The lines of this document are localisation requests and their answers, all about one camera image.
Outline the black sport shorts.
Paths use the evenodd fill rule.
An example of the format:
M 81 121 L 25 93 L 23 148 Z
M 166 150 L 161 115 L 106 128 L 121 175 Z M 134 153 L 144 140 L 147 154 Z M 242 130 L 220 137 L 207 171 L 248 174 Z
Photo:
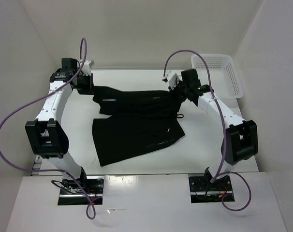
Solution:
M 183 99 L 171 91 L 95 86 L 93 101 L 107 116 L 92 124 L 100 166 L 167 148 L 185 135 L 177 120 Z

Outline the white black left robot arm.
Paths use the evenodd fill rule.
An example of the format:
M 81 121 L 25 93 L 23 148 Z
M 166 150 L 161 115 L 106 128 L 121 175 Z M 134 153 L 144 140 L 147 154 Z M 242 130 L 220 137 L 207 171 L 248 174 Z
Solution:
M 34 154 L 48 160 L 62 171 L 65 182 L 77 193 L 88 189 L 87 175 L 69 152 L 69 138 L 61 126 L 61 119 L 73 90 L 90 94 L 93 84 L 91 68 L 93 60 L 63 58 L 61 68 L 49 79 L 49 93 L 40 113 L 33 121 L 27 121 L 25 130 Z

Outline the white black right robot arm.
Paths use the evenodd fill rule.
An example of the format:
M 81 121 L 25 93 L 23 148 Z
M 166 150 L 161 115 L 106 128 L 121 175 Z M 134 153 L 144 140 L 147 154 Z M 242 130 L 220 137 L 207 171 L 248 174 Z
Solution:
M 182 71 L 180 76 L 167 71 L 163 80 L 168 82 L 170 93 L 193 102 L 222 127 L 220 159 L 205 170 L 204 178 L 205 187 L 215 190 L 233 166 L 258 153 L 257 125 L 235 114 L 209 85 L 202 85 L 195 69 Z

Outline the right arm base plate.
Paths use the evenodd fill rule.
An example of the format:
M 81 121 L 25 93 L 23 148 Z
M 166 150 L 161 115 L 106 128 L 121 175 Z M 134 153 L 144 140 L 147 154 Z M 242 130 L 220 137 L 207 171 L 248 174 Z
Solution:
M 229 176 L 215 184 L 208 184 L 203 175 L 189 175 L 191 203 L 234 202 Z

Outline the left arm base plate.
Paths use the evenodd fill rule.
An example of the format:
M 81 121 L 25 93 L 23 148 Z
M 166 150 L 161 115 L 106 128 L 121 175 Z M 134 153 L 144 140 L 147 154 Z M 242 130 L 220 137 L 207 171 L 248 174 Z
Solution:
M 84 191 L 93 205 L 102 205 L 104 176 L 87 176 L 83 185 Z M 81 188 L 73 180 L 52 180 L 51 183 L 59 188 L 58 205 L 88 205 L 88 199 Z

